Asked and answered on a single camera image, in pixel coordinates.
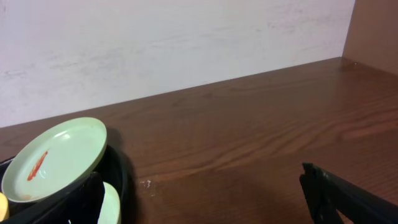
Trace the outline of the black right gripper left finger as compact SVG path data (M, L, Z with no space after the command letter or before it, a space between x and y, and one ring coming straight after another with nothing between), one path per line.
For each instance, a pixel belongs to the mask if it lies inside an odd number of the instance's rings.
M97 224L104 199L104 185L93 172L44 200L4 220L4 224Z

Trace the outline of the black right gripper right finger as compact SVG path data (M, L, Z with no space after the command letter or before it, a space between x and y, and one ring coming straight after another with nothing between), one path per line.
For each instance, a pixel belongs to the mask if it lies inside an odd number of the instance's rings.
M312 163L302 164L300 184L314 223L397 223L397 205Z

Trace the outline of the yellow plate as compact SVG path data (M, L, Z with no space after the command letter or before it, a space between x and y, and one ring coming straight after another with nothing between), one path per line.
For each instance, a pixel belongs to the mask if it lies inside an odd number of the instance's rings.
M0 222L9 218L9 202L7 197L0 193Z

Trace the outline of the round black tray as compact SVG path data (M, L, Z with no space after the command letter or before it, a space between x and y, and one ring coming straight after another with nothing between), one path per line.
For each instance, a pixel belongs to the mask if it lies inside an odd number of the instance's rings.
M111 184L118 192L121 202L122 222L123 206L128 202L129 197L129 174L126 169L126 163L121 157L121 153L111 146L108 146L103 158L93 172L99 173L103 182ZM9 201L9 218L36 203L38 202L19 203Z

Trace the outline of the green plate near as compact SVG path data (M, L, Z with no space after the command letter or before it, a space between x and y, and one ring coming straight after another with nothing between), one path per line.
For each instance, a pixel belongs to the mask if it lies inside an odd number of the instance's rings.
M121 224L121 202L116 189L103 182L104 198L98 218L98 224Z

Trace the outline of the green plate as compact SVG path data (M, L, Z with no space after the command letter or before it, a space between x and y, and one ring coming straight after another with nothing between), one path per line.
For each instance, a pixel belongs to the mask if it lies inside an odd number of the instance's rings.
M103 182L104 198L98 218L98 224L121 224L121 202L116 189Z
M7 167L1 190L12 202L38 202L90 174L102 159L107 130L96 118L76 118L37 136Z

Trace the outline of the green plate far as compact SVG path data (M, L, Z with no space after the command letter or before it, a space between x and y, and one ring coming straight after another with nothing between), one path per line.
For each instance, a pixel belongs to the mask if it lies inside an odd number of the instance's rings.
M12 202L38 202L90 174L102 159L107 130L96 118L76 118L37 136L7 167L1 190Z

